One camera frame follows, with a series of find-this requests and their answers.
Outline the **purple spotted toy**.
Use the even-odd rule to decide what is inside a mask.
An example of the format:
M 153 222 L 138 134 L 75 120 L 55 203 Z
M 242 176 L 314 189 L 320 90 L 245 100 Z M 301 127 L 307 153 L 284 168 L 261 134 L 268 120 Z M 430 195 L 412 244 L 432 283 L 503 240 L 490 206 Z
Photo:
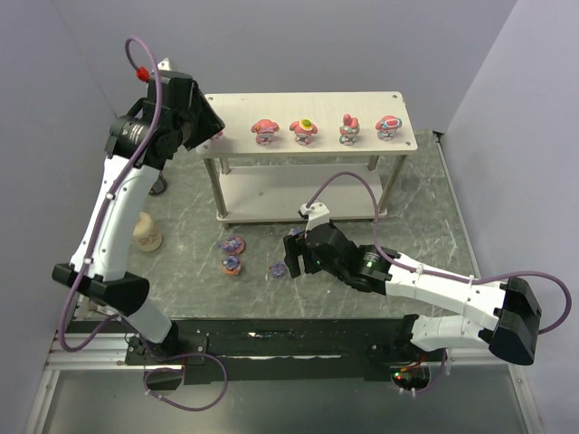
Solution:
M 226 239 L 217 242 L 217 246 L 223 252 L 230 256 L 237 256 L 245 249 L 245 241 L 236 235 L 232 235 Z

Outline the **pink toy yellow hat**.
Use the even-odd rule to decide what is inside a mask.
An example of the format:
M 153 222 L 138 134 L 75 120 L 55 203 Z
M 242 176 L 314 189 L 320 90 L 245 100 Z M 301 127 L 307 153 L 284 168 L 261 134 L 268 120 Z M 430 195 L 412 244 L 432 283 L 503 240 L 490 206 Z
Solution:
M 295 141 L 301 146 L 309 145 L 318 132 L 317 126 L 307 118 L 292 122 L 289 130 L 294 133 Z

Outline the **red bunny ear toy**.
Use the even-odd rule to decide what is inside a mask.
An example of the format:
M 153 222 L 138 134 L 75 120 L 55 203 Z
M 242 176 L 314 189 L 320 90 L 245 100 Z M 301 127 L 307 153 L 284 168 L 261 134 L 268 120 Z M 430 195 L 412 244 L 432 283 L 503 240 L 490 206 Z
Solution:
M 358 118 L 345 114 L 342 118 L 342 124 L 339 128 L 339 142 L 345 146 L 351 146 L 356 142 L 360 126 Z

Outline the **pink blue goggles toy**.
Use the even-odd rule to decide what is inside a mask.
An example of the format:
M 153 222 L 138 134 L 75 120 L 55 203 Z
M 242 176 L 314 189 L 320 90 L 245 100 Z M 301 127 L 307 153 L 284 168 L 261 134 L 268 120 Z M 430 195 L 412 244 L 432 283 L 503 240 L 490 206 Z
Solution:
M 376 136 L 383 141 L 391 141 L 394 139 L 395 133 L 402 127 L 402 120 L 393 115 L 386 115 L 382 117 L 376 124 Z

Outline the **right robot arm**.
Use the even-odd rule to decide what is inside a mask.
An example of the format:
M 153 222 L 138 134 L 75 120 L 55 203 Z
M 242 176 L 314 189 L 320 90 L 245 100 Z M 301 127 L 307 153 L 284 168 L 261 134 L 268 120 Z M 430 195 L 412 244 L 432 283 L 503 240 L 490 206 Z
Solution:
M 446 317 L 417 316 L 408 326 L 410 343 L 424 352 L 487 348 L 508 363 L 535 361 L 542 310 L 522 278 L 479 284 L 395 250 L 357 246 L 333 223 L 287 235 L 283 244 L 293 278 L 324 270 L 359 292 L 411 298 L 450 311 Z

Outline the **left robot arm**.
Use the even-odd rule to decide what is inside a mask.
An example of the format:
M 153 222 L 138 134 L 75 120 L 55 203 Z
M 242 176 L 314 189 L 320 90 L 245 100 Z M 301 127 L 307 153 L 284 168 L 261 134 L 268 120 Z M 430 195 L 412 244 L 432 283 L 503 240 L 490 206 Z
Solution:
M 160 358 L 177 353 L 178 327 L 148 298 L 149 283 L 127 270 L 133 231 L 165 163 L 225 124 L 188 74 L 152 75 L 147 95 L 110 127 L 100 192 L 81 244 L 52 279 L 116 311 Z

